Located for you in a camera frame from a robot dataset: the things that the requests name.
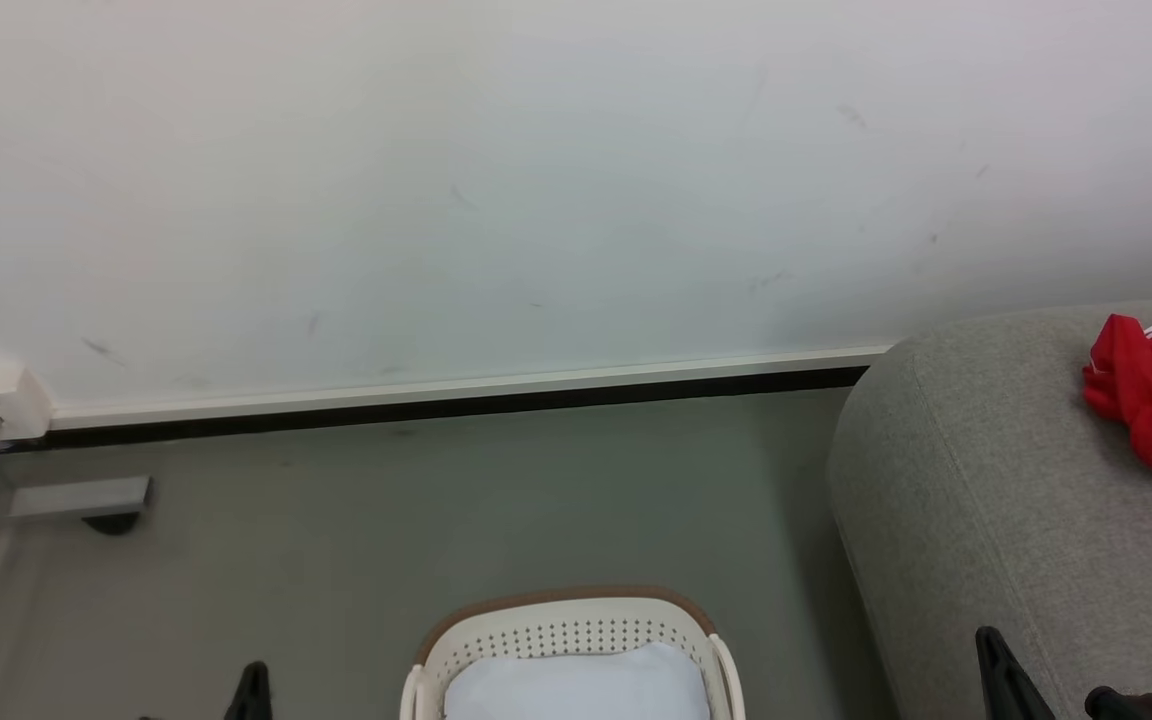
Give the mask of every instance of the floor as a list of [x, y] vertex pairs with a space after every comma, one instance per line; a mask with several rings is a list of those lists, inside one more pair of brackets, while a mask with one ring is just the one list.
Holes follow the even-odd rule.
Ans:
[[0, 720], [215, 719], [244, 664], [275, 715], [397, 713], [422, 635], [575, 584], [690, 596], [751, 719], [895, 719], [827, 506], [844, 389], [411, 420], [15, 457], [153, 473], [131, 536], [13, 530]]

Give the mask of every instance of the metal frame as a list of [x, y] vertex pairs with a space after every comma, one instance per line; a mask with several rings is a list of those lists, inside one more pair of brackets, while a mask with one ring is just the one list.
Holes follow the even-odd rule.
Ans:
[[0, 520], [100, 518], [145, 510], [152, 480], [134, 478], [88, 480], [17, 487], [0, 460]]

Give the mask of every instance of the brown basket rim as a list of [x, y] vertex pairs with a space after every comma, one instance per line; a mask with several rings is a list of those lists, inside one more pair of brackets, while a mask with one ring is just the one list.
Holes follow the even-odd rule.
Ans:
[[553, 589], [553, 591], [499, 597], [495, 600], [475, 602], [473, 605], [462, 607], [460, 611], [454, 611], [447, 617], [439, 620], [434, 629], [430, 630], [429, 635], [425, 635], [425, 642], [420, 644], [420, 650], [416, 652], [416, 664], [424, 666], [429, 660], [429, 653], [434, 651], [434, 644], [439, 642], [439, 638], [442, 638], [444, 634], [456, 623], [460, 623], [460, 621], [468, 620], [475, 615], [486, 615], [488, 612], [495, 611], [511, 611], [515, 607], [540, 605], [540, 602], [596, 600], [596, 598], [600, 597], [643, 597], [649, 600], [672, 602], [672, 605], [677, 605], [682, 611], [685, 611], [687, 615], [691, 615], [691, 620], [695, 620], [696, 624], [700, 626], [700, 629], [706, 635], [718, 634], [713, 621], [708, 619], [708, 615], [705, 615], [705, 611], [702, 611], [699, 605], [689, 600], [684, 594], [672, 591], [668, 588], [659, 588], [658, 585], [588, 585], [588, 588], [562, 588]]

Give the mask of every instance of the white plastic basket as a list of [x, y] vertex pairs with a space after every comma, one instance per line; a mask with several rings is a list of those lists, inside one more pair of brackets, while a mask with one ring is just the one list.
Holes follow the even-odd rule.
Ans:
[[712, 720], [745, 720], [727, 644], [700, 607], [664, 588], [575, 588], [479, 602], [435, 626], [403, 684], [399, 720], [442, 720], [452, 679], [482, 657], [605, 655], [672, 644], [700, 667]]

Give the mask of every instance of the gray sofa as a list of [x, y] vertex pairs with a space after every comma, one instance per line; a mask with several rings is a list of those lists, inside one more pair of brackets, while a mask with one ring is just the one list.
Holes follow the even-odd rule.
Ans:
[[1083, 404], [1107, 313], [945, 325], [882, 356], [831, 455], [838, 524], [901, 715], [984, 717], [973, 630], [996, 626], [1058, 717], [1152, 692], [1152, 470]]

